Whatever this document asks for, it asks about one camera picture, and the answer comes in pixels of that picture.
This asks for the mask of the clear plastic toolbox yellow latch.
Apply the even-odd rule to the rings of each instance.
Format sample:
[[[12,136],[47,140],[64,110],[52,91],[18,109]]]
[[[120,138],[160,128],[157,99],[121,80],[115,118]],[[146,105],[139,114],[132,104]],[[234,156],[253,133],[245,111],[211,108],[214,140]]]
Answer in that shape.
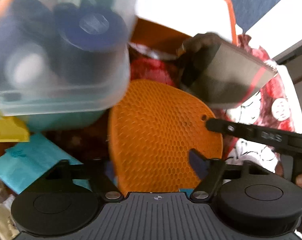
[[[137,0],[0,0],[0,142],[85,127],[124,96]]]

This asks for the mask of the orange silicone honeycomb mat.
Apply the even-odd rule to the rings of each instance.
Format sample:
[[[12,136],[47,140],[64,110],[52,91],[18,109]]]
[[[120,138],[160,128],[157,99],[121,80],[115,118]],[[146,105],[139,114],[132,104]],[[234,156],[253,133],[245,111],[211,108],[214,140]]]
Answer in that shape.
[[[221,158],[223,138],[205,121],[213,112],[198,98],[150,80],[131,81],[109,113],[109,152],[123,194],[193,189],[199,178],[188,153]]]

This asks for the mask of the orange white cardboard box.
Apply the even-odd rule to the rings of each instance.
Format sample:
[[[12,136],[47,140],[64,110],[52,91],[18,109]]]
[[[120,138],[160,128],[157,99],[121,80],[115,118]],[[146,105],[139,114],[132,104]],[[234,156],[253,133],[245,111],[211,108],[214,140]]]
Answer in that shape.
[[[169,54],[197,34],[237,43],[231,0],[137,0],[136,15],[131,41]]]

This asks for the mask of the teal tissue packet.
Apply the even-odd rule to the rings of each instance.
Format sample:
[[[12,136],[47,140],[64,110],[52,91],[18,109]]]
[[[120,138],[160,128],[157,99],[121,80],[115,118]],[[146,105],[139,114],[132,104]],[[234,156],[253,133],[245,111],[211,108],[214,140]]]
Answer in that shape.
[[[45,136],[34,134],[29,142],[19,142],[0,157],[0,180],[20,194],[63,159],[71,165],[80,164]]]

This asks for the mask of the grey plaid zipper pouch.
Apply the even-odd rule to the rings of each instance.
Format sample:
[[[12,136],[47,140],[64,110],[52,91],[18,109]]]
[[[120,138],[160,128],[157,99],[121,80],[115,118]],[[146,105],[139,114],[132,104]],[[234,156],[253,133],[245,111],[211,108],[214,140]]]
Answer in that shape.
[[[210,108],[236,108],[276,75],[263,60],[215,33],[184,41],[176,63],[182,69],[180,89]]]

